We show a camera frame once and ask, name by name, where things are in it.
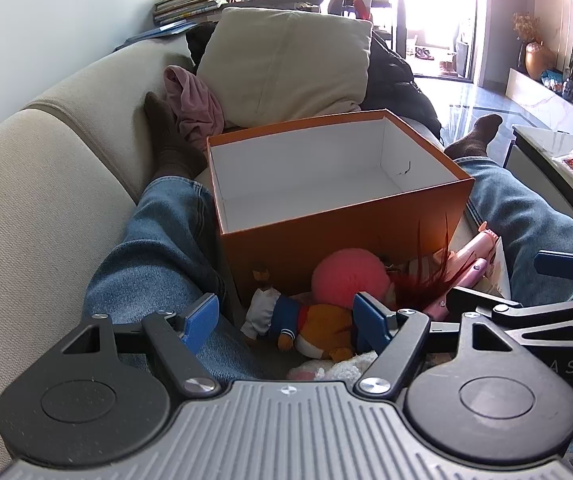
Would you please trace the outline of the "white crochet bunny toy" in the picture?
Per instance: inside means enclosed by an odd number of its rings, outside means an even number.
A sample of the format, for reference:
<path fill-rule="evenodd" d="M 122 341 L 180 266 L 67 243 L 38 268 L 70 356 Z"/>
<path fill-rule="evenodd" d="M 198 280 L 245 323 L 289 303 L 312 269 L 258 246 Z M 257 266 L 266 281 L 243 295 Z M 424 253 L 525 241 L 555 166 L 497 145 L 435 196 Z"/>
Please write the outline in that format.
<path fill-rule="evenodd" d="M 290 382 L 324 382 L 339 380 L 353 385 L 376 360 L 377 353 L 370 351 L 334 363 L 331 360 L 311 360 L 300 364 L 286 374 Z"/>

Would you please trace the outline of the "red panda plush toy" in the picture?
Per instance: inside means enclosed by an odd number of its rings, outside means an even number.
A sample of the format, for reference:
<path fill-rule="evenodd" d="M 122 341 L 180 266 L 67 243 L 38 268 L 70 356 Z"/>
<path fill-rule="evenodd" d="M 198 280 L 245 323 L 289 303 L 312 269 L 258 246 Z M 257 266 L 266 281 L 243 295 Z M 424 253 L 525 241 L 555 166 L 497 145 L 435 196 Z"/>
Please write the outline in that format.
<path fill-rule="evenodd" d="M 309 304 L 274 288 L 257 289 L 241 327 L 248 340 L 270 339 L 282 351 L 335 363 L 353 356 L 352 308 Z"/>

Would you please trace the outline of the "pink case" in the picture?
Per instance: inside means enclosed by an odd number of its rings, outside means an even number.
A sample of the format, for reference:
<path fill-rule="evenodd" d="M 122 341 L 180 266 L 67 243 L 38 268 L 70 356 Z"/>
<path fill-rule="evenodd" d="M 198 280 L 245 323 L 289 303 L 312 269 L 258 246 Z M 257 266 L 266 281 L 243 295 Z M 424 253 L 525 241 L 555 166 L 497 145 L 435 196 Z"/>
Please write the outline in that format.
<path fill-rule="evenodd" d="M 449 315 L 448 292 L 455 286 L 471 288 L 481 280 L 495 261 L 498 240 L 499 236 L 484 221 L 469 243 L 457 252 L 449 252 L 435 282 L 437 296 L 423 312 L 433 321 L 445 321 Z"/>

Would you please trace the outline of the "pink ball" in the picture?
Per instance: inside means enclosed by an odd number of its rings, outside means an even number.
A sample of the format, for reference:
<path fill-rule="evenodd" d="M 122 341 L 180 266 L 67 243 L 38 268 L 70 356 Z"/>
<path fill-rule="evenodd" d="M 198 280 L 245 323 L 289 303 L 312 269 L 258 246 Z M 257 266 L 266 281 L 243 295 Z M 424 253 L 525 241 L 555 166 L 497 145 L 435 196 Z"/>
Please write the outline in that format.
<path fill-rule="evenodd" d="M 361 248 L 337 250 L 315 267 L 311 292 L 317 304 L 351 309 L 358 292 L 367 292 L 382 301 L 390 279 L 384 263 L 372 252 Z"/>

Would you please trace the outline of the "left leg in jeans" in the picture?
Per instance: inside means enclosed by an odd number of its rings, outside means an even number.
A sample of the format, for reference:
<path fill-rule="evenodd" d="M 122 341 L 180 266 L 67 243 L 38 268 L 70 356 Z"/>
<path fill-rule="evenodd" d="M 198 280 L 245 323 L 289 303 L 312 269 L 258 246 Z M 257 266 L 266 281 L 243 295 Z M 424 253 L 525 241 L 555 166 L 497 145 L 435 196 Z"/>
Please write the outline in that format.
<path fill-rule="evenodd" d="M 205 155 L 175 129 L 168 104 L 148 93 L 154 174 L 124 239 L 106 256 L 86 291 L 86 315 L 105 313 L 114 323 L 142 320 L 158 310 L 181 313 L 205 294 L 219 300 L 219 321 L 198 359 L 219 382 L 260 379 L 266 372 L 233 325 L 222 277 L 213 195 L 198 182 Z"/>

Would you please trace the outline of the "marble coffee table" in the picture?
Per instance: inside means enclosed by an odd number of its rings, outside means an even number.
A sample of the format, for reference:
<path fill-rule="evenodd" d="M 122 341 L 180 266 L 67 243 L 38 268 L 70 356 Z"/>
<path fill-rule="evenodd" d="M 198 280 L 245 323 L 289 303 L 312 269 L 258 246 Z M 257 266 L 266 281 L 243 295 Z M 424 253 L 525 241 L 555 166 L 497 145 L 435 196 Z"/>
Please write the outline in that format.
<path fill-rule="evenodd" d="M 504 167 L 552 208 L 573 218 L 573 136 L 526 126 L 513 131 Z"/>

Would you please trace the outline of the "orange cardboard box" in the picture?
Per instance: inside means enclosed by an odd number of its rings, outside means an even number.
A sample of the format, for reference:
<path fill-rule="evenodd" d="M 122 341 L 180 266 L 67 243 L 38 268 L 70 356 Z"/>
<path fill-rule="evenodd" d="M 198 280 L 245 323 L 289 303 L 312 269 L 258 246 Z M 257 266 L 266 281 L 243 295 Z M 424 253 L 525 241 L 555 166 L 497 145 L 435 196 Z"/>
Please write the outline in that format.
<path fill-rule="evenodd" d="M 405 263 L 447 247 L 474 180 L 389 110 L 244 129 L 207 142 L 220 239 L 236 295 L 257 271 L 307 292 L 332 252 Z"/>

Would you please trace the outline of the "beige sofa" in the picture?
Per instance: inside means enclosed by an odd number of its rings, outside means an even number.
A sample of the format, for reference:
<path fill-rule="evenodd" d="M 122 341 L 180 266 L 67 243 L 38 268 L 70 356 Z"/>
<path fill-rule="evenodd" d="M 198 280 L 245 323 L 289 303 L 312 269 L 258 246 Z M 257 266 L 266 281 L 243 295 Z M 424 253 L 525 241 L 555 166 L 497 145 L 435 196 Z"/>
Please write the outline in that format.
<path fill-rule="evenodd" d="M 137 452 L 198 364 L 180 318 L 88 318 L 82 297 L 152 171 L 142 104 L 186 40 L 108 55 L 0 124 L 0 471 L 14 458 L 78 472 Z"/>

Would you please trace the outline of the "copper vase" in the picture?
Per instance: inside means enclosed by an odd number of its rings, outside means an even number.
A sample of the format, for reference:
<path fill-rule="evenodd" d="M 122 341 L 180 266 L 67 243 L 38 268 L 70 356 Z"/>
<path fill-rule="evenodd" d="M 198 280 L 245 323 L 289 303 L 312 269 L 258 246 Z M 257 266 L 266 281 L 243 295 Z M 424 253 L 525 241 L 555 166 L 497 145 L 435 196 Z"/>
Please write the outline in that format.
<path fill-rule="evenodd" d="M 540 80 L 546 70 L 555 66 L 556 54 L 542 42 L 532 41 L 525 49 L 525 67 L 529 77 Z"/>

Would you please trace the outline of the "pink cloth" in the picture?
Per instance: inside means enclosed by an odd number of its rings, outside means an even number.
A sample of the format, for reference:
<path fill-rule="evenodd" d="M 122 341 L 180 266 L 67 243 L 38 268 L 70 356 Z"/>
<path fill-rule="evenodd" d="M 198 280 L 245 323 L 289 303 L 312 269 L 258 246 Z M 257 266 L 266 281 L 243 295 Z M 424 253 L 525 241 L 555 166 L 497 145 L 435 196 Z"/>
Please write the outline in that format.
<path fill-rule="evenodd" d="M 223 133 L 226 123 L 216 96 L 200 78 L 179 65 L 168 65 L 163 80 L 180 136 L 193 148 L 205 152 L 207 140 Z"/>

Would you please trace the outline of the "black jacket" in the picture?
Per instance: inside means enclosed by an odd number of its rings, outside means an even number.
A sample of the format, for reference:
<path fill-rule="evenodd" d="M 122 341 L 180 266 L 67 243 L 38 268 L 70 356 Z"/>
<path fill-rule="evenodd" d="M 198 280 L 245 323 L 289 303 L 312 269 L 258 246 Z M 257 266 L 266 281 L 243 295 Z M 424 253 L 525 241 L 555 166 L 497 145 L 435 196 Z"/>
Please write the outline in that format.
<path fill-rule="evenodd" d="M 440 139 L 441 123 L 431 101 L 417 86 L 410 65 L 372 32 L 367 91 L 361 110 L 390 110 L 424 125 Z"/>

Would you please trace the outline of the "cream cushion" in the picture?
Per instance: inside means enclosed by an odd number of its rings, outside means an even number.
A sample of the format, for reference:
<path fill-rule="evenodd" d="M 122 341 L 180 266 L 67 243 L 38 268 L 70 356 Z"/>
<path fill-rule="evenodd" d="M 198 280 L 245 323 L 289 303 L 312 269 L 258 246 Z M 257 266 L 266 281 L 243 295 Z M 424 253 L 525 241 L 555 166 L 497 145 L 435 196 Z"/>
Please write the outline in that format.
<path fill-rule="evenodd" d="M 367 92 L 372 24 L 300 11 L 224 10 L 198 65 L 231 125 L 354 112 Z"/>

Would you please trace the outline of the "blue book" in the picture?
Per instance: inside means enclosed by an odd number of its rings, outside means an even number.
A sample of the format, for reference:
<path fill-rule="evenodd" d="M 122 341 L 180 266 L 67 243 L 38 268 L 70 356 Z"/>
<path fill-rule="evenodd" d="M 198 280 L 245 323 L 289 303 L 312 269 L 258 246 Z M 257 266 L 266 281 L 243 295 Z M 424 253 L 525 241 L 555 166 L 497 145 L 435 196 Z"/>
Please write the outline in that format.
<path fill-rule="evenodd" d="M 165 39 L 176 35 L 184 34 L 192 28 L 198 26 L 198 23 L 192 21 L 181 21 L 177 23 L 172 23 L 160 27 L 156 27 L 146 32 L 140 32 L 136 36 L 132 36 L 126 39 L 122 44 L 119 44 L 114 51 L 117 52 L 123 48 L 131 46 L 131 44 L 137 44 L 138 42 L 151 39 Z"/>

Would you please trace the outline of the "stack of books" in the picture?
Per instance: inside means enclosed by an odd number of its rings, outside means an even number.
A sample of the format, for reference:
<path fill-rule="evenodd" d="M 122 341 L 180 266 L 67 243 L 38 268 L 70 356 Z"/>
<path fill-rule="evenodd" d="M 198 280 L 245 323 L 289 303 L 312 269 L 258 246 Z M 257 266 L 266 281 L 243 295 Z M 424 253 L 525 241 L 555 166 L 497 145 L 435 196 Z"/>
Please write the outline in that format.
<path fill-rule="evenodd" d="M 153 23 L 164 26 L 213 12 L 227 4 L 227 0 L 165 0 L 156 3 L 153 9 Z"/>

